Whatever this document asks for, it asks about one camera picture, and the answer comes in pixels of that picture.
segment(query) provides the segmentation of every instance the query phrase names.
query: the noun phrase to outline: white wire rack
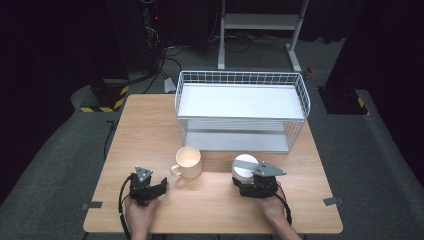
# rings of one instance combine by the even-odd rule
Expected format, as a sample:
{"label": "white wire rack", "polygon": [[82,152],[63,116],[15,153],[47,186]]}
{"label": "white wire rack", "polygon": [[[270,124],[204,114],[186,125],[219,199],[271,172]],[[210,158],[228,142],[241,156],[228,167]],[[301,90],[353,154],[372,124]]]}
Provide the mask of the white wire rack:
{"label": "white wire rack", "polygon": [[175,111],[184,145],[289,152],[310,100],[299,73],[182,71]]}

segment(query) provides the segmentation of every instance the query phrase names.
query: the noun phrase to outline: yellow and black tape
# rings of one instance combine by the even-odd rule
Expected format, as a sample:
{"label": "yellow and black tape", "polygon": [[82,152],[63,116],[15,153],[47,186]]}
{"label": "yellow and black tape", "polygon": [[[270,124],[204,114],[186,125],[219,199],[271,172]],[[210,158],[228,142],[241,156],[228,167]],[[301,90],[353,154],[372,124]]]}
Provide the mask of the yellow and black tape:
{"label": "yellow and black tape", "polygon": [[122,104],[124,103],[125,95],[128,92],[129,86],[125,86],[122,89],[119,89],[119,94],[117,99],[114,101],[113,104],[103,106],[99,105],[95,106],[96,104],[93,104],[93,106],[80,106],[80,109],[82,112],[116,112],[118,111]]}

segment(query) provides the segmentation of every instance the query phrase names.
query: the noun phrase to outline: white cup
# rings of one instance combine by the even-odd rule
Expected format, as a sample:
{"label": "white cup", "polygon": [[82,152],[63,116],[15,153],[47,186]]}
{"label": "white cup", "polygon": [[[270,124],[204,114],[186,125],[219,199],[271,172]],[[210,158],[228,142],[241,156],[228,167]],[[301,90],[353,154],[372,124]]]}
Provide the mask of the white cup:
{"label": "white cup", "polygon": [[199,149],[185,146],[175,155],[177,165],[171,167],[171,174],[185,178],[195,178],[202,172],[202,161]]}

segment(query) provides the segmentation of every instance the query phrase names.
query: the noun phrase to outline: table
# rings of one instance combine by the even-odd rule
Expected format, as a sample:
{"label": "table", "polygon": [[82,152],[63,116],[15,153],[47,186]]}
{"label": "table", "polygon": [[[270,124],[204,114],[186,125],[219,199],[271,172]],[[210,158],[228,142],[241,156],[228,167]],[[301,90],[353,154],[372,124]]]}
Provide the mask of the table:
{"label": "table", "polygon": [[124,180],[140,166],[153,171],[151,185],[168,178],[151,233],[273,233],[256,202],[241,197],[231,179],[231,164],[242,153],[287,171],[277,176],[292,211],[298,233],[340,233],[343,225],[308,123],[289,154],[261,152],[202,152],[203,172],[195,179],[171,175],[175,153],[182,147],[173,94],[131,95],[127,98],[93,202],[87,232],[123,232],[118,195]]}

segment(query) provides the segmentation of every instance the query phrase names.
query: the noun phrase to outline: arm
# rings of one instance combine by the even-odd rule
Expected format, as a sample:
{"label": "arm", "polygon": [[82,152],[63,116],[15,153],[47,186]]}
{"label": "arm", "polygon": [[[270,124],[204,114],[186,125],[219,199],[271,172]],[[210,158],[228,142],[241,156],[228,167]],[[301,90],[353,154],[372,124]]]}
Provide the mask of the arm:
{"label": "arm", "polygon": [[[281,189],[277,190],[277,194],[285,199]],[[275,196],[265,199],[255,198],[256,202],[262,208],[265,218],[277,232],[282,240],[298,240],[301,239],[296,231],[292,228],[286,218],[283,203]]]}
{"label": "arm", "polygon": [[125,219],[131,231],[131,240],[147,239],[157,201],[157,198],[153,199],[147,207],[142,207],[130,197],[125,199]]}

